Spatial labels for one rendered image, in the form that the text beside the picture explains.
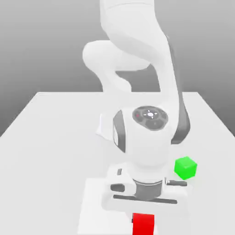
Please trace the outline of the small green cube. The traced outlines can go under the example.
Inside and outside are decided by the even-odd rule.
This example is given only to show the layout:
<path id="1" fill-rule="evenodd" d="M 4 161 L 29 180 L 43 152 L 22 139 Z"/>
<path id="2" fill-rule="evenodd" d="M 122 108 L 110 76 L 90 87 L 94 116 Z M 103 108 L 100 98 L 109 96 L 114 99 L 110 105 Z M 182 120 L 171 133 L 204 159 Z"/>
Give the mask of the small green cube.
<path id="1" fill-rule="evenodd" d="M 183 180 L 194 177 L 196 170 L 197 163 L 188 156 L 175 160 L 174 172 Z"/>

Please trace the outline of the small red cube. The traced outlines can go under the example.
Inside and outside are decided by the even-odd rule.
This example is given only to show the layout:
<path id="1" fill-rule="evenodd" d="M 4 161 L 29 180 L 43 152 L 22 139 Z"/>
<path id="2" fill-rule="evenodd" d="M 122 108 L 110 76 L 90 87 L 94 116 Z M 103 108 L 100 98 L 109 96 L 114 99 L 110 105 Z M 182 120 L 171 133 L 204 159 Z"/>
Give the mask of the small red cube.
<path id="1" fill-rule="evenodd" d="M 133 213 L 132 217 L 133 232 L 132 235 L 153 235 L 155 220 L 152 214 Z"/>

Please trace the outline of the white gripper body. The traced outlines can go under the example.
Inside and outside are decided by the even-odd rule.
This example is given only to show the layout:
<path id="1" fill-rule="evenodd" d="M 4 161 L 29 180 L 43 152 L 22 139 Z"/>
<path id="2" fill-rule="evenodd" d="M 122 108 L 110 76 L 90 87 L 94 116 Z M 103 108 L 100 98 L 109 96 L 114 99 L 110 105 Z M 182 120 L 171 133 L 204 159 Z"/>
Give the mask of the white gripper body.
<path id="1" fill-rule="evenodd" d="M 143 213 L 160 216 L 180 216 L 189 215 L 189 193 L 185 187 L 166 186 L 158 199 L 176 200 L 176 204 L 132 200 L 130 196 L 114 199 L 114 192 L 104 192 L 101 196 L 101 206 L 108 211 L 118 211 L 126 213 Z"/>

